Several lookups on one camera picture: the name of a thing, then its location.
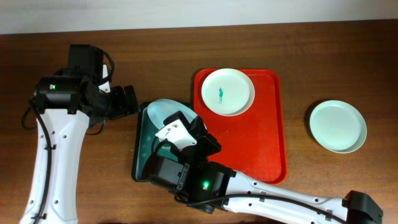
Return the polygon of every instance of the green led indicator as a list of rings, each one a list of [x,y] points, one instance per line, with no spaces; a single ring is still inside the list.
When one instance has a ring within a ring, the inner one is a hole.
[[[203,190],[207,190],[208,187],[209,187],[209,182],[208,181],[204,181]]]

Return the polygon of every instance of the tray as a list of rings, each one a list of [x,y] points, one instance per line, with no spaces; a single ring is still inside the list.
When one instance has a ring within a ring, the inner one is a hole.
[[[256,95],[247,111],[228,117],[210,111],[201,98],[201,86],[215,70],[206,68],[196,74],[193,94],[195,112],[222,147],[209,160],[268,184],[282,183],[287,161],[278,76],[270,70],[238,69],[251,79]]]

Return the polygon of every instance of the plate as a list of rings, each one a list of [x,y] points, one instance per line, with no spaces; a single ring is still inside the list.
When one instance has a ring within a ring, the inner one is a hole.
[[[338,153],[359,149],[367,135],[361,113],[338,100],[325,101],[315,107],[310,116],[310,129],[319,144]]]
[[[254,85],[243,72],[222,68],[207,76],[201,97],[214,113],[236,116],[250,108],[254,101]]]
[[[164,127],[163,121],[170,115],[181,111],[191,123],[198,115],[193,112],[189,107],[174,100],[159,99],[155,100],[148,105],[148,116],[157,129]]]

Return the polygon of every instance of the white wall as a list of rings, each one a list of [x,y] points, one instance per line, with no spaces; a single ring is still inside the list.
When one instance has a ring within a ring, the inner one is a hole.
[[[398,0],[0,0],[0,34],[398,18]]]

